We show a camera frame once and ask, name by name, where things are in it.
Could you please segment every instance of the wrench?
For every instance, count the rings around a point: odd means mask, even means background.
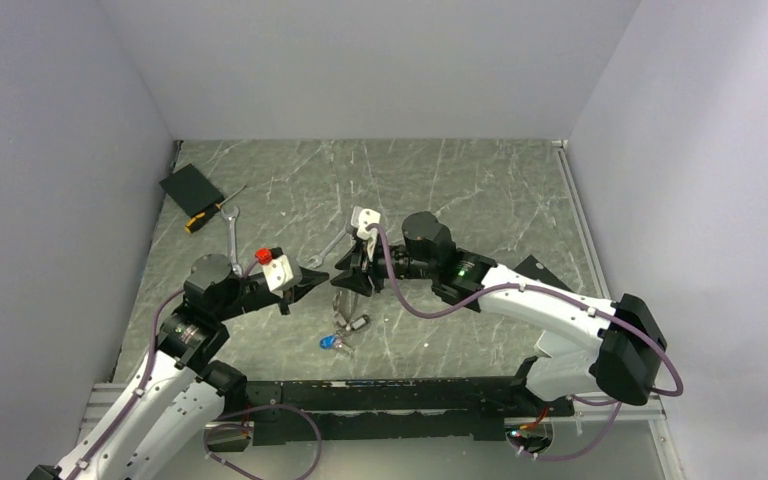
[[[240,209],[236,206],[222,207],[219,213],[228,224],[228,258],[231,259],[231,270],[239,277],[243,274],[242,265],[237,263],[237,217],[240,215]]]
[[[325,263],[325,257],[327,257],[329,253],[331,253],[331,250],[334,250],[334,247],[336,247],[337,244],[340,243],[340,240],[342,240],[343,237],[345,237],[348,233],[349,232],[345,228],[340,230],[340,233],[338,233],[333,240],[328,242],[328,245],[326,245],[321,252],[310,257],[310,259],[308,260],[308,266],[310,268],[321,267],[322,264]]]

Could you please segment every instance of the gray marble surface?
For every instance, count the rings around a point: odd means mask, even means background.
[[[185,142],[176,168],[196,165],[226,193],[249,188],[240,208],[240,263],[264,246],[281,246],[304,262],[342,227],[354,205],[382,212],[399,239],[402,220],[435,213],[459,246],[510,267],[536,256],[571,288],[595,295],[551,142],[545,140],[305,140]],[[184,231],[184,213],[166,198],[125,336],[114,381],[124,380],[145,352],[151,316],[179,289],[193,261],[226,252],[226,225],[211,220]],[[344,240],[322,270],[349,248]],[[408,300],[435,311],[444,304],[427,281],[403,282]],[[335,289],[317,287],[292,314],[278,308],[227,322],[231,339],[217,358],[253,380],[418,378],[510,375],[534,353],[541,331],[501,315],[460,311],[437,320],[406,313],[392,291],[361,297],[358,314],[371,325],[348,338],[355,355],[319,348],[333,331]]]

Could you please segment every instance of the floor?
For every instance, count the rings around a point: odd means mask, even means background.
[[[555,147],[545,140],[199,141],[183,144],[176,168],[194,164],[223,192],[248,184],[240,208],[240,263],[264,246],[304,261],[345,223],[352,207],[380,211],[391,238],[401,221],[429,210],[458,245],[516,266],[536,256],[573,290],[596,295],[593,268]],[[136,368],[154,309],[179,289],[193,261],[225,253],[226,224],[216,217],[184,231],[184,213],[164,200],[114,381]],[[344,240],[321,270],[349,248]],[[404,282],[417,308],[444,305],[428,282]],[[438,320],[405,314],[389,289],[361,298],[372,321],[347,339],[355,355],[319,348],[333,331],[335,289],[323,285],[281,316],[276,308],[227,322],[231,339],[217,356],[253,380],[418,378],[510,375],[534,353],[541,331],[500,315],[461,311]]]

